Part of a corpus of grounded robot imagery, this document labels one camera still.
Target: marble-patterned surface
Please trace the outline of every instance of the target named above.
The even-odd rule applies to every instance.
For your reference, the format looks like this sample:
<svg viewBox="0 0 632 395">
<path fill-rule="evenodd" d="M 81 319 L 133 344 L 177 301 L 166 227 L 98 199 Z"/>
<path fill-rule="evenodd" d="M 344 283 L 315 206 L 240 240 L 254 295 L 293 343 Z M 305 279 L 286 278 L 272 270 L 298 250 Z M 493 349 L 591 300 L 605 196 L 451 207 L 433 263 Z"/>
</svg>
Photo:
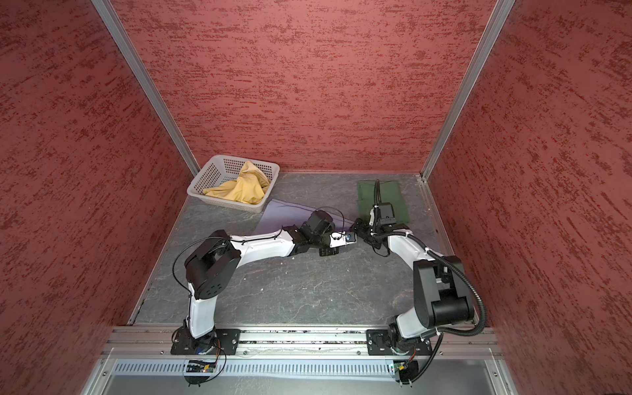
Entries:
<svg viewBox="0 0 632 395">
<path fill-rule="evenodd" d="M 429 245 L 436 246 L 435 231 L 423 206 L 417 178 L 412 174 L 282 173 L 272 196 L 312 207 L 331 205 L 355 219 L 356 182 L 375 178 L 399 181 L 411 216 L 410 228 Z M 229 234 L 250 234 L 260 216 L 189 199 L 135 322 L 182 322 L 188 298 L 171 276 L 175 256 L 192 241 L 217 229 L 223 228 Z M 176 264 L 176 275 L 182 281 L 186 255 Z M 323 258 L 312 250 L 240 267 L 218 299 L 215 317 L 221 325 L 382 324 L 412 306 L 412 287 L 411 271 L 397 255 L 378 257 L 361 242 L 333 257 Z"/>
</svg>

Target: plastic basket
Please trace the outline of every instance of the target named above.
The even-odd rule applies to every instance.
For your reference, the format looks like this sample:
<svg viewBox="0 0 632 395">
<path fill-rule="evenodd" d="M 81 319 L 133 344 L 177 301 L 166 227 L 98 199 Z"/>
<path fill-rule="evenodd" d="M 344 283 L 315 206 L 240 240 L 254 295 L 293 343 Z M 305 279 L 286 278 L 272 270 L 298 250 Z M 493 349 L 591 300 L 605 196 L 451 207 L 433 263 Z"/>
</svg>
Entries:
<svg viewBox="0 0 632 395">
<path fill-rule="evenodd" d="M 204 188 L 220 186 L 226 181 L 236 179 L 239 176 L 239 171 L 246 161 L 253 162 L 270 180 L 270 186 L 259 204 L 233 202 L 232 200 L 214 198 L 204 196 L 202 194 L 202 190 Z M 200 172 L 194 177 L 193 181 L 191 181 L 191 184 L 186 189 L 186 192 L 189 196 L 197 197 L 207 204 L 214 204 L 250 212 L 262 212 L 265 201 L 270 197 L 270 192 L 272 191 L 272 187 L 274 187 L 274 183 L 278 177 L 279 165 L 276 163 L 255 161 L 253 159 L 240 158 L 236 156 L 215 155 L 206 162 L 202 170 L 200 170 Z"/>
</svg>

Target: vented metal panel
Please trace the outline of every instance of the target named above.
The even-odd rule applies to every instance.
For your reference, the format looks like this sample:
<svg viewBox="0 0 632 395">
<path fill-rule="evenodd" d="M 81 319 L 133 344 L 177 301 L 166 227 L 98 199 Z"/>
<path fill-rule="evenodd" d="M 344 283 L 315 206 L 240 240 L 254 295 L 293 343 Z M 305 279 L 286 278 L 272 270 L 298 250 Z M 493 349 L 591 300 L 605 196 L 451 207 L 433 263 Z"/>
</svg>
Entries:
<svg viewBox="0 0 632 395">
<path fill-rule="evenodd" d="M 185 375 L 188 360 L 132 360 L 116 362 L 113 375 Z M 268 376 L 294 378 L 362 378 L 392 380 L 390 360 L 228 360 L 222 376 Z M 186 375 L 214 375 L 186 373 Z"/>
</svg>

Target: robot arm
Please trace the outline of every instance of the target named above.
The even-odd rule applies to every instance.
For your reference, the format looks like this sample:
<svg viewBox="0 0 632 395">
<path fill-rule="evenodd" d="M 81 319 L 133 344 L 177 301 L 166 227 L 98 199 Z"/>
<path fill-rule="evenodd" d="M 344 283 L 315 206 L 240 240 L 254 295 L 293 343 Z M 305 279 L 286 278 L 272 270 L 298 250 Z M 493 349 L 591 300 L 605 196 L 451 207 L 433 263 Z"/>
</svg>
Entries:
<svg viewBox="0 0 632 395">
<path fill-rule="evenodd" d="M 355 242 L 355 234 L 335 231 L 332 217 L 316 210 L 302 226 L 285 226 L 268 234 L 228 236 L 216 231 L 185 261 L 186 280 L 192 297 L 188 328 L 198 339 L 213 331 L 217 297 L 235 269 L 272 257 L 288 257 L 318 248 L 321 257 L 335 255 L 339 247 Z"/>
<path fill-rule="evenodd" d="M 389 203 L 376 201 L 370 217 L 369 223 L 357 219 L 349 231 L 336 231 L 331 216 L 316 210 L 300 227 L 286 226 L 275 233 L 228 236 L 223 230 L 214 232 L 185 261 L 191 292 L 186 326 L 191 337 L 214 336 L 217 296 L 226 288 L 237 267 L 260 259 L 304 253 L 311 248 L 318 248 L 320 256 L 335 255 L 340 246 L 354 243 L 356 237 L 377 249 L 386 246 L 413 271 L 414 306 L 397 316 L 389 326 L 390 343 L 395 352 L 406 351 L 419 338 L 434 336 L 438 330 L 462 336 L 480 333 L 485 325 L 484 307 L 463 274 L 459 259 L 438 255 L 414 237 L 405 225 L 396 224 Z M 473 318 L 470 291 L 475 293 L 482 311 L 475 330 L 466 333 L 437 328 Z"/>
</svg>

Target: aluminum frame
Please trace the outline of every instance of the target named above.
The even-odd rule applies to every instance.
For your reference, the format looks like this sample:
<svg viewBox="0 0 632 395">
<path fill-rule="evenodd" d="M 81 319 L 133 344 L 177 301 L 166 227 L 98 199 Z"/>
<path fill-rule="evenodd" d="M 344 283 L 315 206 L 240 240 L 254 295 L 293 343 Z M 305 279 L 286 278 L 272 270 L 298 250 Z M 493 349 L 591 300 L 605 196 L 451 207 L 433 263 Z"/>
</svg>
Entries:
<svg viewBox="0 0 632 395">
<path fill-rule="evenodd" d="M 178 212 L 176 221 L 173 223 L 173 226 L 171 227 L 171 230 L 169 231 L 169 236 L 167 236 L 167 239 L 166 239 L 167 241 L 171 240 L 171 235 L 173 234 L 174 230 L 177 229 L 178 226 L 180 225 L 180 222 L 182 221 L 182 218 L 183 218 L 183 214 L 185 212 L 185 208 L 189 204 L 190 200 L 191 200 L 191 197 L 187 195 L 184 204 L 182 205 L 182 207 L 180 207 L 180 212 Z M 140 313 L 140 308 L 142 307 L 143 302 L 145 301 L 145 295 L 147 295 L 147 291 L 149 291 L 149 288 L 152 286 L 152 283 L 154 282 L 154 277 L 158 269 L 158 263 L 162 260 L 162 258 L 164 257 L 164 254 L 167 252 L 167 246 L 168 246 L 167 241 L 165 241 L 165 243 L 162 245 L 162 250 L 160 251 L 158 258 L 156 259 L 156 262 L 154 263 L 154 268 L 152 269 L 152 272 L 149 274 L 149 277 L 147 278 L 147 282 L 145 283 L 145 287 L 143 288 L 143 291 L 140 293 L 140 297 L 136 301 L 136 305 L 134 306 L 134 310 L 132 310 L 130 319 L 127 320 L 128 325 L 133 325 L 134 322 L 136 321 L 136 318 L 138 317 L 138 314 Z"/>
<path fill-rule="evenodd" d="M 116 10 L 114 10 L 112 3 L 110 3 L 109 0 L 92 0 L 92 4 L 97 9 L 99 16 L 103 20 L 103 23 L 105 23 L 116 45 L 119 47 L 119 50 L 127 61 L 127 64 L 130 65 L 132 72 L 136 76 L 140 86 L 145 91 L 149 102 L 154 107 L 158 117 L 162 121 L 162 124 L 169 133 L 169 136 L 171 136 L 171 140 L 173 140 L 173 143 L 176 145 L 180 155 L 182 155 L 186 165 L 189 167 L 189 170 L 193 175 L 196 175 L 200 171 L 200 166 L 195 160 L 193 152 L 191 152 L 191 148 L 189 148 L 186 143 L 182 132 L 180 132 L 178 124 L 176 124 L 176 121 L 171 116 L 167 104 L 162 99 L 158 88 L 155 86 L 154 81 L 143 64 L 143 61 L 140 59 L 138 52 L 131 43 L 130 36 L 128 36 L 127 32 L 125 32 L 125 28 L 116 14 Z"/>
<path fill-rule="evenodd" d="M 235 355 L 228 356 L 232 366 L 231 375 L 258 375 L 266 365 L 347 365 L 377 366 L 388 370 L 396 356 L 372 356 L 367 352 L 367 329 L 386 329 L 386 326 L 359 325 L 227 325 L 242 330 Z M 467 328 L 470 325 L 456 325 Z M 185 364 L 188 358 L 182 355 L 170 355 L 171 334 L 176 325 L 148 325 L 115 327 L 101 354 L 100 362 L 95 367 L 92 380 L 86 385 L 83 395 L 101 395 L 107 382 L 116 374 L 134 374 L 133 372 L 117 373 L 121 364 L 136 366 L 169 364 Z M 424 360 L 427 356 L 418 356 Z M 484 360 L 494 391 L 498 395 L 518 395 L 511 380 L 504 355 L 498 346 L 493 328 L 486 328 L 476 337 L 459 337 L 446 334 L 441 350 L 436 359 Z M 259 371 L 239 370 L 241 365 L 258 366 Z M 147 369 L 139 371 L 139 375 L 147 375 Z M 182 370 L 170 370 L 166 375 L 181 375 Z M 354 378 L 370 380 L 386 380 L 386 373 L 380 369 L 377 374 L 365 372 L 326 372 L 321 378 Z M 288 377 L 308 376 L 301 372 L 280 372 Z"/>
<path fill-rule="evenodd" d="M 452 244 L 450 244 L 450 239 L 447 237 L 447 232 L 445 227 L 443 226 L 443 221 L 441 221 L 441 215 L 439 214 L 439 209 L 437 208 L 437 204 L 435 203 L 434 197 L 432 196 L 432 192 L 430 191 L 430 186 L 427 181 L 424 181 L 423 178 L 418 175 L 417 176 L 417 184 L 422 193 L 422 200 L 428 209 L 428 214 L 430 215 L 430 220 L 432 221 L 432 226 L 435 229 L 435 234 L 437 235 L 437 241 L 439 242 L 439 252 L 445 256 L 454 255 L 454 250 L 452 249 Z"/>
<path fill-rule="evenodd" d="M 422 181 L 427 182 L 430 178 L 430 173 L 432 173 L 432 170 L 439 160 L 439 156 L 441 156 L 443 148 L 446 146 L 447 139 L 450 137 L 452 129 L 454 128 L 463 107 L 465 107 L 465 103 L 474 88 L 474 84 L 476 84 L 476 80 L 478 79 L 481 70 L 483 70 L 483 66 L 485 65 L 494 43 L 502 30 L 502 26 L 507 20 L 507 16 L 513 7 L 514 1 L 515 0 L 498 0 L 498 2 L 496 2 L 496 5 L 492 10 L 492 14 L 489 17 L 489 21 L 487 22 L 487 26 L 485 26 L 485 30 L 483 31 L 483 35 L 478 41 L 478 45 L 474 51 L 470 65 L 465 71 L 463 81 L 459 86 L 459 90 L 456 92 L 452 106 L 447 113 L 446 121 L 443 126 L 441 126 L 437 140 L 432 146 L 430 155 L 428 155 L 428 159 L 423 166 L 421 171 Z"/>
</svg>

